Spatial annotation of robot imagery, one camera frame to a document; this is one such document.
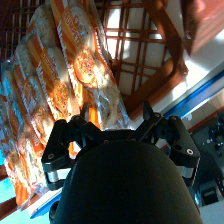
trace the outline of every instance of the orange label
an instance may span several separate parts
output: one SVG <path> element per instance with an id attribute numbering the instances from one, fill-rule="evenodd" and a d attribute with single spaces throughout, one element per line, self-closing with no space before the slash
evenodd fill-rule
<path id="1" fill-rule="evenodd" d="M 18 92 L 18 86 L 17 86 L 15 80 L 13 82 L 13 87 Z M 39 141 L 39 139 L 38 139 L 33 127 L 32 127 L 30 116 L 28 115 L 28 113 L 26 111 L 26 108 L 23 105 L 22 98 L 19 94 L 17 94 L 17 99 L 18 99 L 18 104 L 20 106 L 23 118 L 24 118 L 24 120 L 25 120 L 25 122 L 28 125 L 29 130 L 30 130 L 30 138 L 31 138 L 31 142 L 32 142 L 32 146 L 34 148 L 34 151 L 36 153 L 39 153 L 40 151 L 44 150 L 44 146 L 40 143 L 40 141 Z"/>
<path id="2" fill-rule="evenodd" d="M 7 101 L 6 103 L 6 108 L 8 111 L 8 117 L 9 117 L 9 124 L 11 126 L 12 129 L 12 133 L 15 136 L 15 138 L 17 139 L 18 134 L 19 134 L 19 120 L 12 108 L 12 105 L 10 102 Z"/>
<path id="3" fill-rule="evenodd" d="M 75 41 L 76 48 L 80 48 L 83 45 L 81 35 L 78 31 L 78 27 L 73 21 L 73 17 L 69 8 L 69 5 L 66 7 L 65 11 L 62 14 L 62 19 L 67 26 L 68 31 L 72 37 L 72 40 Z"/>
<path id="4" fill-rule="evenodd" d="M 18 91 L 20 95 L 22 96 L 23 103 L 28 113 L 32 115 L 36 107 L 36 101 L 33 97 L 35 95 L 35 91 L 33 87 L 31 86 L 30 82 L 24 76 L 22 69 L 18 63 L 17 57 L 15 57 L 15 60 L 13 63 L 13 70 L 14 70 L 14 77 L 18 86 Z"/>

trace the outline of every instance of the bread package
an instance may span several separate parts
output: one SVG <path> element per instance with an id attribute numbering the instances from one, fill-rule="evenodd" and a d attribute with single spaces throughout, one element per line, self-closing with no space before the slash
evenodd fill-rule
<path id="1" fill-rule="evenodd" d="M 85 1 L 81 1 L 83 5 L 78 2 L 51 0 L 74 93 L 80 107 L 84 97 L 89 95 L 90 98 L 85 98 L 85 101 L 90 103 L 90 110 L 97 110 L 98 119 L 90 119 L 96 126 L 101 129 L 126 128 L 128 116 L 113 74 L 102 54 L 97 23 L 86 11 L 89 4 L 86 4 L 85 9 Z"/>
<path id="2" fill-rule="evenodd" d="M 11 71 L 5 71 L 2 75 L 3 93 L 6 97 L 6 110 L 9 120 L 19 123 L 19 129 L 15 132 L 15 125 L 11 125 L 12 133 L 16 133 L 16 148 L 22 163 L 27 181 L 33 192 L 39 193 L 45 186 L 45 177 L 41 164 L 43 145 L 30 122 L 22 98 L 18 92 L 18 86 Z"/>
<path id="3" fill-rule="evenodd" d="M 0 148 L 7 175 L 15 188 L 16 203 L 21 207 L 28 202 L 32 193 L 16 150 L 14 136 L 9 127 L 2 94 L 0 94 Z"/>
<path id="4" fill-rule="evenodd" d="M 32 197 L 32 192 L 15 148 L 12 147 L 9 155 L 4 159 L 4 165 L 15 189 L 16 203 L 19 208 L 22 208 Z"/>
<path id="5" fill-rule="evenodd" d="M 61 50 L 52 12 L 40 6 L 31 19 L 26 40 L 32 55 L 45 98 L 55 120 L 70 120 L 80 112 L 78 102 L 71 91 L 71 84 Z M 46 24 L 51 32 L 45 31 Z"/>
<path id="6" fill-rule="evenodd" d="M 30 116 L 31 124 L 41 143 L 46 146 L 54 125 L 54 119 L 36 76 L 26 43 L 20 43 L 17 46 L 12 68 L 18 91 Z"/>

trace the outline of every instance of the bread roll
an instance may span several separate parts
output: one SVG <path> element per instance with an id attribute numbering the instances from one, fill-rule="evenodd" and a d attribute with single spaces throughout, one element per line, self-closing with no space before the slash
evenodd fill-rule
<path id="1" fill-rule="evenodd" d="M 54 47 L 57 45 L 57 36 L 55 36 L 54 29 L 54 17 L 52 11 L 47 9 L 45 6 L 39 6 L 33 17 L 31 18 L 30 24 L 32 22 L 36 24 L 36 30 L 38 32 L 40 41 L 43 46 Z"/>
<path id="2" fill-rule="evenodd" d="M 31 54 L 27 44 L 20 43 L 16 47 L 16 57 L 26 77 L 35 75 L 36 71 L 35 68 L 33 67 Z"/>

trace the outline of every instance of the screw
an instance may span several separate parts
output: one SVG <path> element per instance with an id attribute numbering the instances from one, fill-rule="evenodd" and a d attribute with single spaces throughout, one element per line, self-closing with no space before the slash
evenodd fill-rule
<path id="1" fill-rule="evenodd" d="M 193 150 L 191 150 L 191 149 L 188 149 L 188 150 L 187 150 L 187 153 L 188 153 L 189 155 L 193 155 L 193 154 L 194 154 Z"/>
<path id="2" fill-rule="evenodd" d="M 54 158 L 54 154 L 53 153 L 48 155 L 48 159 L 53 159 L 53 158 Z"/>

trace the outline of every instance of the packaged bread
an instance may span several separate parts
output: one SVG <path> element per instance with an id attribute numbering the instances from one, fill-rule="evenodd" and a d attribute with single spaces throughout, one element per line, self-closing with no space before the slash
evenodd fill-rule
<path id="1" fill-rule="evenodd" d="M 31 60 L 27 44 L 20 43 L 16 48 L 12 70 L 31 124 L 41 143 L 46 146 L 54 119 Z"/>
<path id="2" fill-rule="evenodd" d="M 0 107 L 1 111 L 4 111 L 4 104 L 2 104 L 2 100 Z M 4 113 L 0 113 L 0 148 L 4 158 L 6 172 L 15 188 L 16 203 L 21 207 L 28 202 L 32 194 L 16 150 L 14 137 L 8 121 L 4 117 L 5 115 L 6 114 Z"/>
<path id="3" fill-rule="evenodd" d="M 40 6 L 35 11 L 27 29 L 26 41 L 54 119 L 68 121 L 80 110 L 75 95 L 71 91 L 68 69 L 62 52 L 58 48 L 60 47 L 59 39 L 55 34 L 57 31 L 52 21 L 54 21 L 52 12 L 45 6 Z"/>
<path id="4" fill-rule="evenodd" d="M 94 98 L 98 119 L 94 119 L 96 123 L 91 119 L 90 121 L 96 126 L 101 129 L 125 128 L 128 125 L 128 116 L 122 106 L 113 74 L 102 54 L 99 29 L 86 11 L 88 6 L 86 9 L 83 7 L 85 2 L 81 1 L 83 5 L 78 2 L 80 1 L 51 0 L 74 93 L 80 107 L 84 103 L 85 95 L 89 95 L 90 99 Z"/>
<path id="5" fill-rule="evenodd" d="M 22 208 L 32 197 L 31 189 L 27 183 L 26 175 L 15 148 L 11 148 L 9 155 L 4 159 L 8 177 L 15 189 L 16 203 Z"/>
<path id="6" fill-rule="evenodd" d="M 39 6 L 31 18 L 30 24 L 34 23 L 43 46 L 49 48 L 59 46 L 57 31 L 52 11 L 45 5 Z"/>
<path id="7" fill-rule="evenodd" d="M 33 130 L 29 114 L 23 105 L 12 72 L 5 71 L 1 78 L 7 105 L 8 108 L 11 108 L 11 111 L 9 111 L 6 107 L 9 120 L 18 120 L 20 127 L 15 136 L 19 158 L 31 190 L 39 193 L 45 186 L 45 177 L 41 164 L 44 147 Z M 12 133 L 14 133 L 15 127 L 11 125 L 11 128 Z"/>

